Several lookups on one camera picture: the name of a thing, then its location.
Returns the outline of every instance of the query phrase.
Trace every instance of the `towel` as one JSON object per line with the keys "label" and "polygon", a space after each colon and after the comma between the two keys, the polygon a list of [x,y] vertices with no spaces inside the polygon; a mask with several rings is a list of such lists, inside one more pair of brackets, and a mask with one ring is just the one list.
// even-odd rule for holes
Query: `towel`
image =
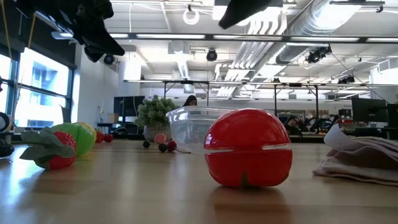
{"label": "towel", "polygon": [[325,136],[331,151],[315,175],[398,186],[398,143],[382,138],[349,138],[334,125]]}

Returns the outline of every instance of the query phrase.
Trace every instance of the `toy strawberry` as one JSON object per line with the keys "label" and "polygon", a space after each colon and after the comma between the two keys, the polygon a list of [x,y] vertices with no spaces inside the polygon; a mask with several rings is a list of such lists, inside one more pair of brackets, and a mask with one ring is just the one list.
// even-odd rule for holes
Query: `toy strawberry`
{"label": "toy strawberry", "polygon": [[29,147],[20,159],[33,160],[44,169],[63,169],[76,160],[76,141],[71,134],[45,127],[39,133],[24,131],[21,144]]}

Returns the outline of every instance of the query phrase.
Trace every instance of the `table surface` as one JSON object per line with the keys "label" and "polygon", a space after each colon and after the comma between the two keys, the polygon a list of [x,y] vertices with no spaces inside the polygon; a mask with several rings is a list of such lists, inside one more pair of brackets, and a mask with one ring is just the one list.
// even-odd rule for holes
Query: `table surface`
{"label": "table surface", "polygon": [[0,223],[397,223],[398,188],[312,175],[324,144],[293,144],[290,177],[268,189],[220,187],[203,155],[140,141],[97,144],[64,170],[0,159]]}

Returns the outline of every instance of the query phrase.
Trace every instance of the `black cable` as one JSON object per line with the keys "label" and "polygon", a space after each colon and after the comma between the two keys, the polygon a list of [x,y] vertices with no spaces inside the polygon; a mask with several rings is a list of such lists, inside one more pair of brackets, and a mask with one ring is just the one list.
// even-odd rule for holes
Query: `black cable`
{"label": "black cable", "polygon": [[341,66],[343,66],[348,72],[350,72],[350,74],[352,76],[354,76],[358,81],[360,81],[366,88],[368,88],[371,92],[373,92],[374,94],[376,94],[376,96],[380,97],[380,99],[386,101],[387,103],[390,104],[390,102],[388,102],[386,99],[384,99],[383,97],[381,97],[378,93],[376,93],[374,90],[372,90],[372,88],[368,87],[366,83],[362,82],[362,80],[360,80],[356,75],[354,75],[354,73],[352,71],[350,71],[333,53],[331,53],[334,58],[338,61],[338,63],[340,63]]}

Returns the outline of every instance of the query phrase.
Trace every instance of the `computer monitor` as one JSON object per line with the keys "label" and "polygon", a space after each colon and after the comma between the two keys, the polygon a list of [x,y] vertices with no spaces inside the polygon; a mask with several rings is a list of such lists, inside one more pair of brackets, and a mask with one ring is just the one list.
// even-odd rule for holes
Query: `computer monitor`
{"label": "computer monitor", "polygon": [[353,119],[357,122],[388,122],[385,100],[352,98]]}

